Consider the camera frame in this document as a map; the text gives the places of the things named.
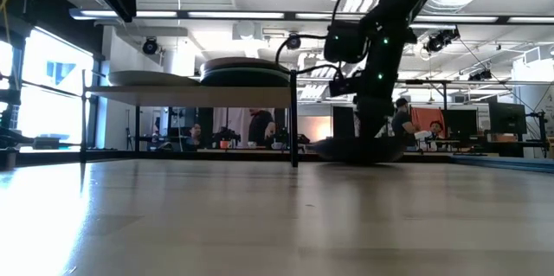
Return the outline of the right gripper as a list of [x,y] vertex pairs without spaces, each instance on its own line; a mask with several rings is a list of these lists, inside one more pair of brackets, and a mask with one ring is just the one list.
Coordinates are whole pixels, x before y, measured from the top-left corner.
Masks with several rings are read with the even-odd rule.
[[[392,94],[397,82],[397,73],[362,72],[358,78],[356,91],[358,136],[372,138],[371,117],[366,114],[392,114],[394,111]],[[389,136],[389,116],[384,115],[379,123],[375,138]]]

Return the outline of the black plate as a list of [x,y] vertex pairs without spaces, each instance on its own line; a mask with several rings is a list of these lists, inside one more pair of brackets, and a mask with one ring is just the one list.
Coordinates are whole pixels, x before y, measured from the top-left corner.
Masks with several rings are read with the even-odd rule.
[[320,140],[308,148],[327,161],[367,165],[397,161],[403,156],[406,145],[395,137],[349,137]]

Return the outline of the light grey plate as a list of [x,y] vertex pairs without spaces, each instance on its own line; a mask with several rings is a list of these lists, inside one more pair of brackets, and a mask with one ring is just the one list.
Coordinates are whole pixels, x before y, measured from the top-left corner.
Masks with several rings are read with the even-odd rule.
[[109,84],[115,87],[192,87],[200,85],[197,80],[188,77],[153,71],[116,71],[108,74],[106,77]]

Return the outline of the dark slate plate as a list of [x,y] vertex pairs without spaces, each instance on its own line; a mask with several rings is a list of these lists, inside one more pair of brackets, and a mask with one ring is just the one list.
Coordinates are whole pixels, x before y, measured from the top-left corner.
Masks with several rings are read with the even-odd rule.
[[223,71],[206,74],[200,83],[208,87],[288,87],[288,76],[263,72]]

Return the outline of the dark green plate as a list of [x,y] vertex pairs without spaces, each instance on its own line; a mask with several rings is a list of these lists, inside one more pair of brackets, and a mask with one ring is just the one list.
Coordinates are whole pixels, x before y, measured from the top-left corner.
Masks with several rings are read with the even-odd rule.
[[203,74],[200,76],[200,81],[205,81],[208,78],[218,74],[223,75],[223,74],[234,74],[234,73],[267,74],[276,78],[281,78],[283,80],[290,81],[290,75],[288,72],[282,72],[282,71],[273,70],[273,69],[257,68],[257,67],[226,67],[226,68],[217,69],[209,72],[203,72]]

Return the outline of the pink plate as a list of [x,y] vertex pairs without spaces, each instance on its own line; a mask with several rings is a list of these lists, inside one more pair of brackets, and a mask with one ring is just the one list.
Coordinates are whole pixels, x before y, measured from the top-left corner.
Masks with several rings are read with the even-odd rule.
[[255,61],[259,61],[259,62],[272,62],[274,63],[273,61],[268,61],[268,60],[263,60],[263,59],[257,59],[257,58],[250,58],[250,57],[223,57],[223,58],[217,58],[217,59],[212,59],[212,60],[208,60],[206,61],[203,66],[206,64],[206,63],[215,63],[215,62],[255,62]]

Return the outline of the black partition panel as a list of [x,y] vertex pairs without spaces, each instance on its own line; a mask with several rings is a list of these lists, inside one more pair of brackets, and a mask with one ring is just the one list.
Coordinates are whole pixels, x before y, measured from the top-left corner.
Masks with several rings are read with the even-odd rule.
[[332,108],[332,133],[335,138],[354,138],[354,110],[351,107]]

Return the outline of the person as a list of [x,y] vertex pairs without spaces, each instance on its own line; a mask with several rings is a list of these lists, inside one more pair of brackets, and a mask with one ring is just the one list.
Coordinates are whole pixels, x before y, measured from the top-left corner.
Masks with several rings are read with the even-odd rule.
[[391,121],[391,128],[394,132],[394,136],[398,138],[404,146],[415,147],[415,134],[420,131],[420,127],[411,120],[408,101],[405,98],[400,98],[396,100],[395,105],[396,113]]
[[202,143],[202,127],[194,124],[190,128],[190,135],[185,139],[185,145],[189,151],[196,151]]
[[269,139],[275,134],[276,124],[272,113],[262,109],[249,109],[251,116],[248,127],[248,142],[267,147]]
[[434,120],[429,125],[429,130],[424,133],[424,144],[426,151],[439,151],[443,148],[444,143],[441,141],[445,138],[444,126],[441,121]]

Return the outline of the black computer monitor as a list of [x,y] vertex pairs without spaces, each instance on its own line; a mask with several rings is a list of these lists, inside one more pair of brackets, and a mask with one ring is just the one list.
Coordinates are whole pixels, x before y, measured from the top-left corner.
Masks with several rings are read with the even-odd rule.
[[493,102],[488,104],[491,133],[527,133],[523,105]]
[[476,135],[477,111],[476,110],[444,110],[443,118],[446,121],[447,131],[450,135]]

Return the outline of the long ceiling light bar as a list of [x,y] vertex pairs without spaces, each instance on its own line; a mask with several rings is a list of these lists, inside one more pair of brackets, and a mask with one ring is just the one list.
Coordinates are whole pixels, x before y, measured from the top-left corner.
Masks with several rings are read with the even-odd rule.
[[401,21],[436,24],[493,24],[493,25],[553,25],[554,16],[479,16],[469,14],[419,15],[400,17],[392,14],[332,13],[298,11],[239,11],[239,10],[140,10],[137,20],[217,20],[217,21],[288,21],[288,22],[369,22]]

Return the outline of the black spotlight cluster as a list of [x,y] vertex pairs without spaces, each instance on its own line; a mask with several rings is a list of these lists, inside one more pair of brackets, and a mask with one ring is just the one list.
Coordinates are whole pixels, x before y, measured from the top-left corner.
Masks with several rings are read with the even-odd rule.
[[423,49],[429,54],[437,53],[460,37],[460,32],[457,28],[442,29],[437,34],[429,37],[428,41],[424,44]]

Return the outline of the black spotlight pair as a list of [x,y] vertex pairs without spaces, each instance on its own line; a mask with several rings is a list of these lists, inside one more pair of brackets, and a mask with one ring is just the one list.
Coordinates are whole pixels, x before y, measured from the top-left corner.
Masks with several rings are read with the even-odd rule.
[[468,76],[468,81],[482,81],[482,80],[490,80],[493,77],[493,74],[490,69],[483,68],[480,70],[476,70],[472,72]]

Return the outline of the background black metal frame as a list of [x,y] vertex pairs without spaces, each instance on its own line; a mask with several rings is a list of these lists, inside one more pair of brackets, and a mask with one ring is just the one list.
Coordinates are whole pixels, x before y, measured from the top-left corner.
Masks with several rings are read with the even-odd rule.
[[406,80],[404,83],[407,86],[430,86],[436,92],[442,96],[443,110],[448,109],[448,82],[445,80],[422,80],[422,79],[413,79]]

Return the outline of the white shelf with black frame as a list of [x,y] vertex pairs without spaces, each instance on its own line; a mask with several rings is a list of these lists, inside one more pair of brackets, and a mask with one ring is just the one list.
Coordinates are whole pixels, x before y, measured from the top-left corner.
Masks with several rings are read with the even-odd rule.
[[288,87],[167,87],[167,86],[84,86],[82,92],[115,100],[134,107],[133,151],[140,152],[139,135],[143,107],[274,107],[289,110],[289,158],[299,165],[298,133],[298,72],[289,73]]

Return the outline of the black aluminium table frame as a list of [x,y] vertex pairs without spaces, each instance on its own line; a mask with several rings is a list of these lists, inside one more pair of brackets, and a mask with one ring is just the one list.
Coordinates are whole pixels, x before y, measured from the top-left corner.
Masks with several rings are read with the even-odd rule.
[[[153,152],[153,151],[85,151],[46,150],[23,152],[0,150],[0,171],[19,166],[89,163],[123,159],[168,159],[207,161],[267,161],[290,162],[291,156],[278,151],[219,151]],[[522,170],[554,175],[554,159],[527,159],[521,157],[489,157],[449,154],[445,152],[408,152],[398,159],[404,164],[464,164],[489,168]]]

